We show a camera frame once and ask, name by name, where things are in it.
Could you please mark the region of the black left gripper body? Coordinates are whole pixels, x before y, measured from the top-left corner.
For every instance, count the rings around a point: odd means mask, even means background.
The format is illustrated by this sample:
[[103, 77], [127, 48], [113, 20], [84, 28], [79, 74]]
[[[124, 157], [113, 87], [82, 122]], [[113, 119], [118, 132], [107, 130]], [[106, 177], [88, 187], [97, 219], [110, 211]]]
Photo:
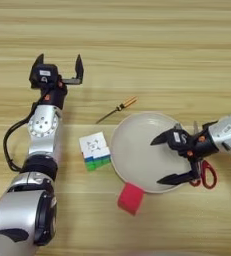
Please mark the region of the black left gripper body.
[[37, 82], [37, 88], [41, 92], [37, 105], [52, 105], [62, 110], [68, 93], [67, 86], [80, 85], [81, 83], [82, 80], [78, 78], [64, 79], [59, 77], [56, 81], [51, 81], [47, 77], [43, 77]]

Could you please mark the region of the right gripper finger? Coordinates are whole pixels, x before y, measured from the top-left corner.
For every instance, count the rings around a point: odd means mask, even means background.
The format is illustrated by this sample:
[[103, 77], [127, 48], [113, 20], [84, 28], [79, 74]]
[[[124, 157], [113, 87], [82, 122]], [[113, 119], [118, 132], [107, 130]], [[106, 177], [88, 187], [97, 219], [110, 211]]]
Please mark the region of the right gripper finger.
[[164, 144], [167, 143], [169, 141], [169, 137], [170, 137], [170, 131], [164, 131], [161, 134], [159, 134], [158, 136], [156, 136], [152, 142], [150, 143], [151, 146], [154, 145], [160, 145], [160, 144]]
[[171, 174], [158, 180], [159, 184], [177, 186], [182, 183], [187, 183], [194, 179], [194, 175], [191, 172], [183, 174]]

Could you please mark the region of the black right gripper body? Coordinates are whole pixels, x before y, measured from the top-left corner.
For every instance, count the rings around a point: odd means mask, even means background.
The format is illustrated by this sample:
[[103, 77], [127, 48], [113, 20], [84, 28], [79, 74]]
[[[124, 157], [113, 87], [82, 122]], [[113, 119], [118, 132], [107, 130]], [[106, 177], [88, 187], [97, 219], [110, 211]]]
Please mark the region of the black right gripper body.
[[193, 181], [200, 178], [201, 161], [218, 152], [217, 146], [213, 143], [210, 135], [205, 132], [196, 135], [183, 134], [185, 143], [180, 147], [178, 154], [186, 158], [191, 169], [179, 177], [180, 181]]

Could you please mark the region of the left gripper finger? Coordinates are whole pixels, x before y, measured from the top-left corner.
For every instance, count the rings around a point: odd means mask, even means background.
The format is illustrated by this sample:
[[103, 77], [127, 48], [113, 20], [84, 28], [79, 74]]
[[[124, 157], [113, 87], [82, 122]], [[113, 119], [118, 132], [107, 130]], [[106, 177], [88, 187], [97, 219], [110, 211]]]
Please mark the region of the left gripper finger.
[[82, 80], [84, 76], [84, 67], [83, 67], [83, 62], [80, 55], [77, 56], [77, 59], [75, 62], [75, 72], [76, 72], [76, 78]]
[[44, 54], [42, 53], [42, 54], [40, 54], [40, 55], [36, 58], [36, 60], [35, 60], [35, 62], [34, 62], [34, 64], [33, 64], [32, 67], [35, 67], [35, 66], [37, 66], [37, 65], [39, 65], [39, 64], [43, 64], [43, 63], [44, 63]]

